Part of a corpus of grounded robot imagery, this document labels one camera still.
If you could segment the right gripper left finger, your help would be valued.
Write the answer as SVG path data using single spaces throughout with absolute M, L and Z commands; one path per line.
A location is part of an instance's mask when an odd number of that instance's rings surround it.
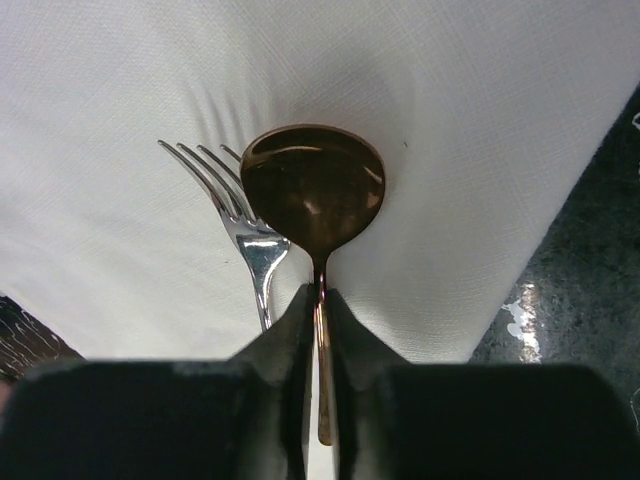
M 1 416 L 5 479 L 303 479 L 313 293 L 224 360 L 67 361 Z

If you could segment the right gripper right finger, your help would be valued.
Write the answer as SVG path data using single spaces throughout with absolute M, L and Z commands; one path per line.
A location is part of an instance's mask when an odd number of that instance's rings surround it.
M 340 479 L 635 479 L 639 438 L 611 386 L 578 365 L 418 364 L 336 291 Z

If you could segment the silver fork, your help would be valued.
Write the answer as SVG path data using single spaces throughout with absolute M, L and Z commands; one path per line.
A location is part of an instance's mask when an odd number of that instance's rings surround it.
M 279 264 L 289 253 L 291 242 L 270 228 L 249 205 L 239 177 L 239 168 L 210 149 L 192 149 L 183 143 L 158 144 L 195 179 L 213 203 L 227 235 L 246 263 L 253 284 L 261 328 L 273 324 L 271 284 Z

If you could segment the copper spoon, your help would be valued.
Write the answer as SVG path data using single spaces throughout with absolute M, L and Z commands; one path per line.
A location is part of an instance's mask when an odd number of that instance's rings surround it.
M 312 261 L 318 439 L 331 446 L 337 426 L 326 308 L 327 262 L 378 214 L 386 188 L 383 159 L 369 142 L 343 129 L 317 124 L 285 126 L 261 135 L 245 149 L 241 183 L 253 211 Z

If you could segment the white cloth napkin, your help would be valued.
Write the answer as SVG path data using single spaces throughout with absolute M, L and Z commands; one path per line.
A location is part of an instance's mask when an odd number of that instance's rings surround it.
M 87 357 L 229 355 L 250 276 L 160 142 L 333 125 L 387 191 L 330 284 L 463 362 L 638 81 L 635 1 L 5 1 L 1 290 Z

